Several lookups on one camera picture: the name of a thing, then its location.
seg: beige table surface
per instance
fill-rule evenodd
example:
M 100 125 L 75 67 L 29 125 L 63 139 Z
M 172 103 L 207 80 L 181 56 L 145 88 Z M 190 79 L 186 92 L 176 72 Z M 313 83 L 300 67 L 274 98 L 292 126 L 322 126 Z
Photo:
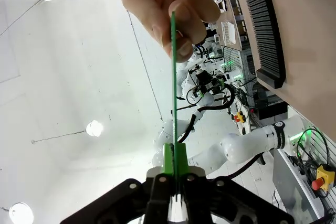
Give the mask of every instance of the beige table surface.
M 229 21 L 230 23 L 235 25 L 236 43 L 233 45 L 227 45 L 227 47 L 241 51 L 240 36 L 239 36 L 238 28 L 237 28 L 236 19 L 233 13 L 232 5 L 231 5 L 230 0 L 225 0 L 225 1 L 227 5 L 227 11 L 221 13 L 221 16 L 219 17 L 217 21 L 218 28 L 216 29 L 216 32 L 220 36 L 219 44 L 221 44 L 222 46 L 225 46 L 224 41 L 223 41 L 223 32 L 222 32 L 221 22 Z
M 287 79 L 280 89 L 258 81 L 336 141 L 336 0 L 272 0 Z M 239 0 L 256 69 L 256 38 L 246 0 Z

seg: bolt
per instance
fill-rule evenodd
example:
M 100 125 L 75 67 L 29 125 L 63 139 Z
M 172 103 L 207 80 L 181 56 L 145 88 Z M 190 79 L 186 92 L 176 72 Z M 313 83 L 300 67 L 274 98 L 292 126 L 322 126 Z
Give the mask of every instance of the bolt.
M 216 185 L 217 186 L 224 186 L 224 181 L 219 180 L 219 181 L 216 182 Z
M 193 181 L 195 179 L 195 177 L 193 176 L 193 175 L 189 175 L 188 177 L 187 177 L 187 180 L 188 181 Z
M 130 185 L 130 188 L 131 188 L 131 189 L 135 189 L 136 186 L 137 186 L 137 185 L 133 183 L 133 184 Z
M 160 182 L 166 182 L 167 179 L 166 179 L 165 177 L 160 177 L 160 178 L 159 178 L 159 181 L 160 181 Z

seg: black hose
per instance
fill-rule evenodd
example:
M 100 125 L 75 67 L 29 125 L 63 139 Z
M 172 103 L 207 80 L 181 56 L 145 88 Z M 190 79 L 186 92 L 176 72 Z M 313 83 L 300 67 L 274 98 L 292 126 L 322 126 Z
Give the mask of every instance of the black hose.
M 249 162 L 247 162 L 241 169 L 239 169 L 238 171 L 226 176 L 227 178 L 229 179 L 233 179 L 237 176 L 239 176 L 240 174 L 242 174 L 244 171 L 246 171 L 247 169 L 249 169 L 251 167 L 251 165 L 257 161 L 261 156 L 262 156 L 263 152 L 262 153 L 259 153 L 258 155 L 254 156 Z
M 232 103 L 234 102 L 235 100 L 235 91 L 234 89 L 230 86 L 230 85 L 227 85 L 225 84 L 224 85 L 231 93 L 231 98 L 230 100 L 228 100 L 225 104 L 223 105 L 220 105 L 220 106 L 204 106 L 204 107 L 201 107 L 198 109 L 198 112 L 202 112 L 204 110 L 223 110 L 223 109 L 227 109 L 229 108 Z M 191 130 L 193 129 L 194 127 L 194 124 L 195 124 L 195 120 L 196 120 L 196 115 L 193 114 L 191 116 L 191 119 L 190 119 L 190 123 L 188 125 L 188 128 L 186 129 L 184 135 L 181 137 L 181 139 L 179 140 L 179 143 L 183 143 L 184 140 L 186 140 L 186 138 L 189 136 Z

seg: red emergency stop button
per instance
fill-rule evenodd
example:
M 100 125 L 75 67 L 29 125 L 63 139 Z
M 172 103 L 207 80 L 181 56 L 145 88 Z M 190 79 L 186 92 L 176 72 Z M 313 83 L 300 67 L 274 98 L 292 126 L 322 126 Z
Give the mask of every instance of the red emergency stop button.
M 315 191 L 320 189 L 321 186 L 323 186 L 324 184 L 324 179 L 323 178 L 318 178 L 315 179 L 312 183 L 311 183 L 311 188 L 313 188 Z

